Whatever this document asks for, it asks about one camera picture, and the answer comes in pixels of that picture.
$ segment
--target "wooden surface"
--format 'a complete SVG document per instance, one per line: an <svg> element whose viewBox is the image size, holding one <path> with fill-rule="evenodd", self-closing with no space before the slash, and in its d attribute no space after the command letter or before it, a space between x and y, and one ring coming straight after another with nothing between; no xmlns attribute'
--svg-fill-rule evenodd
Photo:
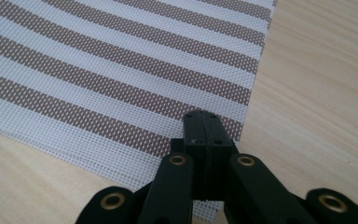
<svg viewBox="0 0 358 224"><path fill-rule="evenodd" d="M358 1L278 2L240 150L300 197L330 188L358 203ZM0 136L0 223L73 223L111 185Z"/></svg>

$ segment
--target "white stripe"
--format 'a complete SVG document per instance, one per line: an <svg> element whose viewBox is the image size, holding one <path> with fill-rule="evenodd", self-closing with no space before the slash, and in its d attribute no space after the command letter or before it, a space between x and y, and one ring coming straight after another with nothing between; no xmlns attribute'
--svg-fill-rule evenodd
<svg viewBox="0 0 358 224"><path fill-rule="evenodd" d="M252 3L254 5L260 6L260 7L266 7L271 12L274 10L274 0L241 0L242 2Z"/></svg>
<svg viewBox="0 0 358 224"><path fill-rule="evenodd" d="M136 7L126 6L114 1L79 0L78 2L131 21L137 21L177 35L182 35L204 43L215 45L223 49L236 51L252 58L260 59L261 51L263 49L261 46L229 35L222 35L195 25L159 16L157 14L141 10Z"/></svg>
<svg viewBox="0 0 358 224"><path fill-rule="evenodd" d="M1 99L0 132L132 189L153 180L160 162L138 149Z"/></svg>
<svg viewBox="0 0 358 224"><path fill-rule="evenodd" d="M182 136L183 124L180 120L170 119L55 77L46 76L3 56L0 56L0 77L168 138Z"/></svg>
<svg viewBox="0 0 358 224"><path fill-rule="evenodd" d="M165 4L171 6L180 7L188 11L196 12L198 14L216 18L221 21L232 22L258 32L263 33L264 35L269 30L269 23L267 21L258 19L256 17L233 11L224 7L217 7L211 4L194 1L194 0L181 0L181 1L172 1L172 0L159 0Z"/></svg>
<svg viewBox="0 0 358 224"><path fill-rule="evenodd" d="M72 49L2 17L0 35L96 74L243 122L244 105Z"/></svg>
<svg viewBox="0 0 358 224"><path fill-rule="evenodd" d="M16 4L48 21L52 21L82 35L87 35L123 49L135 51L167 63L176 64L181 67L200 72L202 74L222 78L223 80L227 80L238 85L243 85L248 78L255 78L254 74L243 71L239 68L223 63L217 63L215 61L182 52L177 49L155 44L132 35L123 34L104 26L79 19L76 16L72 16L45 3L33 2L30 4L20 0Z"/></svg>

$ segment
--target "black plastic part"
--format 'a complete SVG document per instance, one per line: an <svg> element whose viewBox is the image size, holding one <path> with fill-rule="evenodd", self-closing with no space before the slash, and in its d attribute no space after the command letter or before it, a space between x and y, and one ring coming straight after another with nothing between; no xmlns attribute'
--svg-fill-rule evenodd
<svg viewBox="0 0 358 224"><path fill-rule="evenodd" d="M124 196L124 203L111 210L106 210L101 206L103 197L112 193L120 193ZM119 187L110 187L99 191L92 197L82 213L77 219L77 224L89 224L89 223L112 223L112 220L118 224L130 223L127 213L130 211L130 201L132 200L132 192L128 189Z"/></svg>
<svg viewBox="0 0 358 224"><path fill-rule="evenodd" d="M220 118L205 111L185 114L183 151L195 162L194 199L224 201L228 159L238 150Z"/></svg>
<svg viewBox="0 0 358 224"><path fill-rule="evenodd" d="M358 205L331 189L313 189L307 194L307 206L321 223L358 223Z"/></svg>
<svg viewBox="0 0 358 224"><path fill-rule="evenodd" d="M120 201L103 200L114 193L125 200L103 208ZM224 201L230 224L358 223L358 205L338 192L312 190L307 200L291 194L260 159L239 154L220 119L205 111L184 116L184 138L171 140L152 183L135 193L101 190L76 223L191 223L192 200Z"/></svg>
<svg viewBox="0 0 358 224"><path fill-rule="evenodd" d="M165 156L147 194L138 223L185 224L192 218L194 162L184 153Z"/></svg>
<svg viewBox="0 0 358 224"><path fill-rule="evenodd" d="M248 218L252 223L317 223L257 157L232 156L228 176L226 211L232 210L236 218L245 214L243 220L233 218L232 223L244 223Z"/></svg>

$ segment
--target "striped mesh fabric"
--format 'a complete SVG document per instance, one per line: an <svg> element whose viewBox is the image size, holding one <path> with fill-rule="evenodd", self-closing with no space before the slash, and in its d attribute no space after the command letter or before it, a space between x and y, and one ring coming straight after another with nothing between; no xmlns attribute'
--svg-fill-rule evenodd
<svg viewBox="0 0 358 224"><path fill-rule="evenodd" d="M274 7L0 0L0 133L137 190L188 111L217 114L239 140Z"/></svg>

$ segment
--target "round hole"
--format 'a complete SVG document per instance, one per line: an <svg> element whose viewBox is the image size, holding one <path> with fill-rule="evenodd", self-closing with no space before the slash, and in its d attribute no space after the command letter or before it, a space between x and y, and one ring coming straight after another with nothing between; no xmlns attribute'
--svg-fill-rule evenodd
<svg viewBox="0 0 358 224"><path fill-rule="evenodd" d="M238 157L237 161L245 166L253 166L255 164L255 160L247 156Z"/></svg>
<svg viewBox="0 0 358 224"><path fill-rule="evenodd" d="M167 219L166 217L158 217L156 220L155 220L155 224L170 224L170 220Z"/></svg>
<svg viewBox="0 0 358 224"><path fill-rule="evenodd" d="M183 156L172 156L170 157L170 163L173 165L182 165L185 164L186 158Z"/></svg>
<svg viewBox="0 0 358 224"><path fill-rule="evenodd" d="M348 206L342 202L339 198L333 196L333 195L328 195L328 194L322 194L321 196L319 196L319 202L324 205L324 207L335 211L337 213L344 213L346 211L348 211Z"/></svg>
<svg viewBox="0 0 358 224"><path fill-rule="evenodd" d="M101 207L105 210L113 210L119 208L124 201L125 196L122 193L111 193L103 197L101 200Z"/></svg>

